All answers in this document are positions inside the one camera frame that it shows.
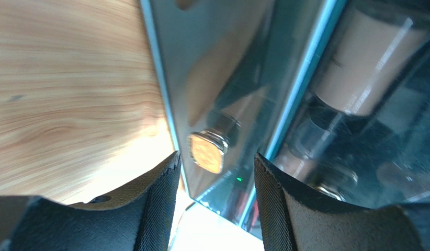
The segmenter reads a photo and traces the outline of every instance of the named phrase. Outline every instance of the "glass cabinet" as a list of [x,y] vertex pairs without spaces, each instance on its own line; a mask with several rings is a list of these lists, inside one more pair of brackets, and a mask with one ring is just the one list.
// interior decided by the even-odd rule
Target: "glass cabinet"
[[253,163],[430,201],[430,1],[141,0],[188,194],[261,237]]

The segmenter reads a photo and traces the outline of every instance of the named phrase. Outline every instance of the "wood grain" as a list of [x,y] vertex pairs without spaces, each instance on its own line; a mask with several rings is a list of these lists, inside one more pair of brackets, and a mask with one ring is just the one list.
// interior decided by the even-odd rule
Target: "wood grain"
[[173,151],[138,1],[0,0],[0,195],[87,201]]

